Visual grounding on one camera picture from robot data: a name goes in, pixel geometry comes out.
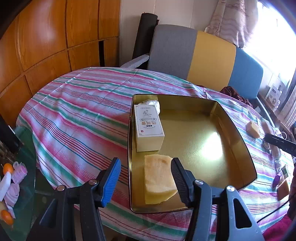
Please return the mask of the striped bed cover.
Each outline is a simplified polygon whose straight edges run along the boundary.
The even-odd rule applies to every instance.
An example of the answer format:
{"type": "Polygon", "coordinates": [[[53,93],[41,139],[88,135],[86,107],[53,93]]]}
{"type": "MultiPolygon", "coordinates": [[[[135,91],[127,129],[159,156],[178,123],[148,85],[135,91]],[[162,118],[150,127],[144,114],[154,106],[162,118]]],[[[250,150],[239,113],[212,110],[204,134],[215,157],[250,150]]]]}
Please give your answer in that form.
{"type": "Polygon", "coordinates": [[[262,118],[250,106],[220,92],[180,78],[147,70],[89,67],[65,74],[40,89],[23,107],[17,126],[33,134],[37,166],[53,186],[75,187],[96,177],[114,157],[122,163],[119,182],[102,223],[137,240],[183,240],[191,211],[137,215],[130,210],[127,176],[127,133],[132,96],[175,94],[216,100],[239,130],[252,156],[257,179],[240,191],[259,227],[279,240],[291,221],[289,205],[278,201],[271,185],[271,156],[261,140],[244,129],[262,118]]]}

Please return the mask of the yellow sponge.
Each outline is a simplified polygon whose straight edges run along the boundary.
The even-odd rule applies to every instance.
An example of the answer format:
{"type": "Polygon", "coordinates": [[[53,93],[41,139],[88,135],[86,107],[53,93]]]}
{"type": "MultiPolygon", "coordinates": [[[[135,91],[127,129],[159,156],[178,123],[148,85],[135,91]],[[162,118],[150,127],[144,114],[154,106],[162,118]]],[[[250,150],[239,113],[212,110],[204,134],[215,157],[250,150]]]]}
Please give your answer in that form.
{"type": "Polygon", "coordinates": [[[177,193],[171,173],[173,158],[165,155],[145,155],[144,157],[144,200],[154,205],[167,201],[177,193]]]}
{"type": "Polygon", "coordinates": [[[246,132],[249,133],[253,138],[260,138],[258,125],[254,121],[247,123],[246,132]]]}

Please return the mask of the gold tin box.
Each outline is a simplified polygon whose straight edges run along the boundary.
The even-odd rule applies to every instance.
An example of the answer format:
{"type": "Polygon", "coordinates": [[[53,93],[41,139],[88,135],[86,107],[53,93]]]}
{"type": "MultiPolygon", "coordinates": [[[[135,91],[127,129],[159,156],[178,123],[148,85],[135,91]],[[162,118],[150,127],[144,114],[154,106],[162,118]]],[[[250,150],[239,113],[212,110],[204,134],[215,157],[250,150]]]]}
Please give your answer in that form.
{"type": "MultiPolygon", "coordinates": [[[[159,117],[165,134],[158,154],[179,158],[194,177],[212,187],[232,185],[241,190],[256,180],[250,152],[221,104],[190,96],[136,94],[132,105],[149,99],[160,104],[159,117]]],[[[178,194],[160,204],[145,203],[144,156],[136,148],[135,117],[131,113],[128,127],[130,209],[137,214],[186,209],[178,194]]]]}

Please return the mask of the glass side table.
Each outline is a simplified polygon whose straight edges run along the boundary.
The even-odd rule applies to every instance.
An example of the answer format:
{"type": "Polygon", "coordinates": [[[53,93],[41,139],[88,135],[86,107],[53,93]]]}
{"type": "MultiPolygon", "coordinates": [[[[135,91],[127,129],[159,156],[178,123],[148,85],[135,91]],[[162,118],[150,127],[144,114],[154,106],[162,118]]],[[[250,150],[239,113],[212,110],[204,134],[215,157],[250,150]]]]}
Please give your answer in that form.
{"type": "Polygon", "coordinates": [[[12,182],[19,181],[20,191],[13,207],[14,223],[1,221],[1,236],[4,240],[25,240],[31,228],[36,178],[36,155],[31,131],[23,126],[14,130],[20,140],[20,148],[14,154],[1,145],[1,165],[10,163],[16,168],[12,182]]]}

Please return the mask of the black rolled mat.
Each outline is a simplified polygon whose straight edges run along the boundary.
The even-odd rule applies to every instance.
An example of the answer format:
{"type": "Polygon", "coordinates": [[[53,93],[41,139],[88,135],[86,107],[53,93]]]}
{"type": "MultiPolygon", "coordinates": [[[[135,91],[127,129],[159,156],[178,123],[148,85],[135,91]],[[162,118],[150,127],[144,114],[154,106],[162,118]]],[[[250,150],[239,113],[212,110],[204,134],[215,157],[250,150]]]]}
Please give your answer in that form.
{"type": "Polygon", "coordinates": [[[135,39],[132,59],[150,53],[154,29],[158,22],[157,15],[142,13],[137,30],[137,37],[135,39]]]}

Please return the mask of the yellow sponge block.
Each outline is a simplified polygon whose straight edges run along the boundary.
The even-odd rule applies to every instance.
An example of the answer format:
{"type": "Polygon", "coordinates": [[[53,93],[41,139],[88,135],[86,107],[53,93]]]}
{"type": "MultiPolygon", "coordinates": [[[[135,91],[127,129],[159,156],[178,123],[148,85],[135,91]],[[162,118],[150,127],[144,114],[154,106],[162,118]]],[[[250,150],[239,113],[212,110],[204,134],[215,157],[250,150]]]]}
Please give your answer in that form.
{"type": "Polygon", "coordinates": [[[286,196],[289,196],[290,186],[288,184],[287,179],[285,179],[277,188],[277,200],[281,201],[286,196]]]}

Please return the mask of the orange fruit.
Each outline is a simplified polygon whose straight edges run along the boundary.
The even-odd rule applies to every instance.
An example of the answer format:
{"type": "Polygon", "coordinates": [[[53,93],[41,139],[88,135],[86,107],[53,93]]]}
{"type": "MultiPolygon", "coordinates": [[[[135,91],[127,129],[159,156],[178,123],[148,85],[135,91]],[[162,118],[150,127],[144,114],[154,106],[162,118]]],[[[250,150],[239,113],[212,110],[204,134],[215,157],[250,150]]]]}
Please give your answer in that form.
{"type": "Polygon", "coordinates": [[[1,218],[7,225],[13,225],[14,219],[7,210],[1,211],[1,218]]]}
{"type": "Polygon", "coordinates": [[[3,174],[5,175],[6,173],[12,174],[14,172],[14,168],[10,163],[5,163],[3,165],[3,174]]]}

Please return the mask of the white tea box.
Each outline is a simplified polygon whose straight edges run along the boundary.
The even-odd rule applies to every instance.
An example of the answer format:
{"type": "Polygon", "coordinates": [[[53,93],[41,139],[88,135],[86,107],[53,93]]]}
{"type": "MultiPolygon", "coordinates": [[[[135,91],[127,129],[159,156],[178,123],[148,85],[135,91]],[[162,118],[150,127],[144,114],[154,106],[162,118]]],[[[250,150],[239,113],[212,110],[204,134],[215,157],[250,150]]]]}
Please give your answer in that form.
{"type": "Polygon", "coordinates": [[[159,151],[165,133],[155,105],[134,105],[135,143],[137,152],[159,151]]]}

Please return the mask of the pink patterned curtain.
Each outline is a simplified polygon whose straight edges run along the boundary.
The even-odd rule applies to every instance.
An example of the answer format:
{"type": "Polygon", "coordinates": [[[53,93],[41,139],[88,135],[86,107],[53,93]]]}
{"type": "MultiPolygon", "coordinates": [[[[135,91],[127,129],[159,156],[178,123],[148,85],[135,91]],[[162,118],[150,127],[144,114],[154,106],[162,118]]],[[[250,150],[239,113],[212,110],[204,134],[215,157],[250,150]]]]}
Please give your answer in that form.
{"type": "Polygon", "coordinates": [[[257,20],[257,1],[218,1],[205,32],[242,49],[249,41],[257,20]]]}

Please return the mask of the wooden wardrobe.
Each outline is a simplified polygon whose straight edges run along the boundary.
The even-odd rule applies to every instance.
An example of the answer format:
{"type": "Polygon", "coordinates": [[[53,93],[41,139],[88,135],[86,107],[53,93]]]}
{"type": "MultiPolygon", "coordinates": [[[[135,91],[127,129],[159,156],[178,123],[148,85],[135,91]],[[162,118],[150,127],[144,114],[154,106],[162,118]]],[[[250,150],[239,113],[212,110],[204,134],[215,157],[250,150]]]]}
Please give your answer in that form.
{"type": "Polygon", "coordinates": [[[120,1],[25,1],[1,37],[1,116],[14,127],[27,101],[52,80],[114,67],[120,1]]]}

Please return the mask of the dark red garment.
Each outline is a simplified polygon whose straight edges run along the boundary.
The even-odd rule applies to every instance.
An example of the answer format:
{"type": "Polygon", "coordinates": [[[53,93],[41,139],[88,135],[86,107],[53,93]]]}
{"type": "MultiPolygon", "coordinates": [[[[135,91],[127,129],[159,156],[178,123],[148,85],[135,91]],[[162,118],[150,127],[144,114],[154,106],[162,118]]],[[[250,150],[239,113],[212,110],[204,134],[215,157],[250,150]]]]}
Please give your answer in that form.
{"type": "Polygon", "coordinates": [[[244,104],[250,106],[251,108],[253,107],[253,105],[247,98],[240,96],[239,93],[231,86],[223,87],[220,93],[230,96],[240,102],[243,102],[244,104]]]}

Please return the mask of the tricolour fabric chair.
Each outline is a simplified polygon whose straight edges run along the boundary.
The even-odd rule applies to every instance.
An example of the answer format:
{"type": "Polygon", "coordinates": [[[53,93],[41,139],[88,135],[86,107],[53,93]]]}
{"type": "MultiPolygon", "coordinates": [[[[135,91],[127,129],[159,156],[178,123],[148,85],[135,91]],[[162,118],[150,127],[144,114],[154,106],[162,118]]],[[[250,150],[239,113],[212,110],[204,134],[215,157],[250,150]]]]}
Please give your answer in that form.
{"type": "Polygon", "coordinates": [[[194,85],[220,91],[232,87],[239,96],[260,108],[270,120],[258,98],[263,68],[235,45],[203,31],[176,25],[158,25],[154,29],[150,51],[122,65],[166,73],[194,85]]]}

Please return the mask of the rolled beige sock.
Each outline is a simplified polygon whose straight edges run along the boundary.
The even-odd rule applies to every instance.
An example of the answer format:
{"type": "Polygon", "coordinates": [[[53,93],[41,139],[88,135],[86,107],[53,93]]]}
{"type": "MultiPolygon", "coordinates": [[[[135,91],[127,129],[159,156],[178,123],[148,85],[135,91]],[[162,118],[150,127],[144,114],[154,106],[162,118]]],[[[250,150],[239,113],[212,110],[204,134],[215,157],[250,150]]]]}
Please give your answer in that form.
{"type": "Polygon", "coordinates": [[[270,126],[270,124],[263,120],[262,121],[262,128],[264,131],[264,141],[266,143],[269,143],[270,145],[270,149],[271,149],[271,154],[274,157],[275,160],[279,160],[281,158],[281,152],[280,149],[278,148],[278,146],[276,146],[276,139],[274,138],[274,131],[272,129],[272,127],[270,126]]]}

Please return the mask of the white plastic bag ball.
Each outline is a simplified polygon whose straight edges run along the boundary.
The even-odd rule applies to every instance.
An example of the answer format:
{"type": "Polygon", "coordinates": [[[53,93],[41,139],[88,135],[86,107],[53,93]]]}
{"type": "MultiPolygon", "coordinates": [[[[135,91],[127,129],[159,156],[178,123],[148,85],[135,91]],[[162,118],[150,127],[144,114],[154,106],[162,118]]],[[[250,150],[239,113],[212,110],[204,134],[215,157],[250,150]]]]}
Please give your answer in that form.
{"type": "Polygon", "coordinates": [[[154,105],[155,108],[156,108],[156,111],[158,113],[158,115],[160,114],[161,112],[161,108],[160,108],[160,104],[159,104],[159,101],[158,100],[150,100],[150,99],[147,99],[139,104],[142,104],[142,105],[154,105]]]}

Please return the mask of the pink thread roll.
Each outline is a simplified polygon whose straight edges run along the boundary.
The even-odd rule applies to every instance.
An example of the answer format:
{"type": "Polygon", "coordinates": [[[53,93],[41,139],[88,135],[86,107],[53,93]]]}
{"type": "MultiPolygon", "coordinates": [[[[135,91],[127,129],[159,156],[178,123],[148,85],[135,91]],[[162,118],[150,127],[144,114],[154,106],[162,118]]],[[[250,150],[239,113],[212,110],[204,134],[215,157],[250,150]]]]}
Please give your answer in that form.
{"type": "Polygon", "coordinates": [[[20,184],[27,176],[27,173],[28,171],[25,165],[19,164],[11,175],[11,179],[15,184],[20,184]]]}

